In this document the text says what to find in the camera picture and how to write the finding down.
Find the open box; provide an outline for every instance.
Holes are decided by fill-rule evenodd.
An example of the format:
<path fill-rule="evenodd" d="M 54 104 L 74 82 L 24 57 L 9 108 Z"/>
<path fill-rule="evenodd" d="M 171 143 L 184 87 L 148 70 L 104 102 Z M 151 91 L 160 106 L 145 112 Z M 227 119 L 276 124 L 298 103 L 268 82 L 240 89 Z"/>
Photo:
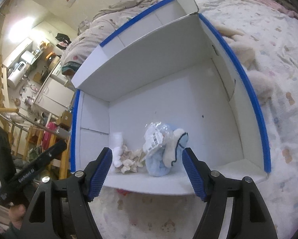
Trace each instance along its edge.
<path fill-rule="evenodd" d="M 84 169 L 122 132 L 142 148 L 145 126 L 163 122 L 189 134 L 210 169 L 264 180 L 271 171 L 262 112 L 247 75 L 194 0 L 163 0 L 104 40 L 72 79 L 78 88 L 71 170 Z M 105 186 L 151 194 L 191 194 L 181 161 L 163 177 L 110 171 Z"/>

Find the patterned bedsheet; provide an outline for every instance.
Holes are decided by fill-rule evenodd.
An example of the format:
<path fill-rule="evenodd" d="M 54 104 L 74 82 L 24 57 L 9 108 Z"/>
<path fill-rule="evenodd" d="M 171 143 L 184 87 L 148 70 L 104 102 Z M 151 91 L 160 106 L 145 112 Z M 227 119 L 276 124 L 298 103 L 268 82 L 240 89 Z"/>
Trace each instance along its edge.
<path fill-rule="evenodd" d="M 132 8 L 111 8 L 104 13 L 117 12 L 95 20 L 97 30 L 92 31 L 101 42 L 153 2 L 134 0 Z M 253 68 L 274 82 L 271 99 L 262 105 L 272 173 L 257 185 L 278 237 L 289 239 L 298 228 L 298 20 L 255 0 L 196 2 L 199 12 L 212 22 L 243 31 L 254 39 L 258 49 Z M 153 196 L 104 187 L 90 207 L 103 238 L 187 239 L 194 235 L 204 203 L 194 195 Z M 220 238 L 226 238 L 228 222 L 225 218 Z"/>

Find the blue tape strip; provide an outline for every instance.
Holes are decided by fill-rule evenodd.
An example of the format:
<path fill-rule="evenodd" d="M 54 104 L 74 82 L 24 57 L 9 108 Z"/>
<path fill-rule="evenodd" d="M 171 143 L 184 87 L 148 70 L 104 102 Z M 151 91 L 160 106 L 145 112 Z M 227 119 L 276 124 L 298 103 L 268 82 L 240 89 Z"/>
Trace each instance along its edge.
<path fill-rule="evenodd" d="M 248 95 L 250 97 L 250 101 L 252 103 L 252 107 L 258 122 L 259 130 L 260 130 L 260 136 L 262 141 L 262 151 L 263 151 L 263 161 L 264 161 L 264 171 L 265 172 L 271 172 L 271 156 L 270 156 L 270 146 L 269 146 L 269 139 L 266 132 L 265 122 L 262 115 L 261 107 L 259 105 L 259 101 L 257 99 L 257 96 L 253 90 L 253 87 L 250 83 L 249 78 L 247 77 L 245 71 L 243 70 L 238 58 L 232 51 L 232 49 L 229 47 L 229 45 L 225 42 L 225 40 L 222 38 L 220 33 L 212 26 L 212 24 L 201 14 L 199 13 L 199 18 L 204 22 L 204 24 L 211 30 L 211 32 L 214 34 L 214 36 L 217 38 L 217 40 L 220 42 L 228 56 L 230 57 L 233 65 L 236 67 L 236 70 L 238 71 L 241 80 L 248 92 Z"/>
<path fill-rule="evenodd" d="M 72 113 L 72 125 L 71 125 L 71 139 L 70 139 L 70 171 L 76 172 L 76 126 L 77 126 L 77 113 L 79 104 L 80 90 L 76 91 L 76 97 L 74 101 L 74 108 Z"/>
<path fill-rule="evenodd" d="M 145 11 L 139 13 L 137 16 L 133 17 L 131 20 L 127 21 L 124 25 L 122 25 L 119 29 L 115 30 L 112 34 L 110 34 L 103 42 L 101 42 L 99 45 L 101 47 L 104 47 L 106 44 L 108 44 L 109 41 L 111 41 L 114 37 L 118 36 L 120 33 L 122 33 L 124 30 L 129 28 L 131 25 L 135 24 L 137 21 L 141 20 L 142 18 L 146 17 L 148 14 L 152 13 L 153 11 L 159 9 L 160 7 L 172 2 L 174 0 L 162 0 L 155 5 L 152 5 Z"/>

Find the ribbed blue rubber pad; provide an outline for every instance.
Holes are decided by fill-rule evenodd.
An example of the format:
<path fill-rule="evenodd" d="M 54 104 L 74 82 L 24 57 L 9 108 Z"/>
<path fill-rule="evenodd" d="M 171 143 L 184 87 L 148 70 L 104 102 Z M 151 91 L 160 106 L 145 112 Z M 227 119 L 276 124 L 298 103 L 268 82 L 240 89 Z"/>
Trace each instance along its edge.
<path fill-rule="evenodd" d="M 95 197 L 99 196 L 100 190 L 104 184 L 107 177 L 108 171 L 112 163 L 112 151 L 108 149 L 105 156 L 102 158 L 100 164 L 98 165 L 93 177 L 90 180 L 90 187 L 88 198 L 93 200 Z"/>
<path fill-rule="evenodd" d="M 201 178 L 198 170 L 196 169 L 195 164 L 193 163 L 186 150 L 183 150 L 182 152 L 182 162 L 184 164 L 185 170 L 190 179 L 194 192 L 199 198 L 204 200 L 207 197 L 207 194 L 204 190 L 203 179 Z"/>

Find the bright ceiling light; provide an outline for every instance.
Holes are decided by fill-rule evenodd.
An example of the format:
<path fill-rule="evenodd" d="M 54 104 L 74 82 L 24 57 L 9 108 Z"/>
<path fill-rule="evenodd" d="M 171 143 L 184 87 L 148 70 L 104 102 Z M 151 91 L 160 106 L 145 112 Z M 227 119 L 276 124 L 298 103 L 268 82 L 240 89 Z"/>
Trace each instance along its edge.
<path fill-rule="evenodd" d="M 26 17 L 11 27 L 9 32 L 8 38 L 12 42 L 19 42 L 23 41 L 29 34 L 30 30 L 32 29 L 34 23 L 34 18 Z"/>

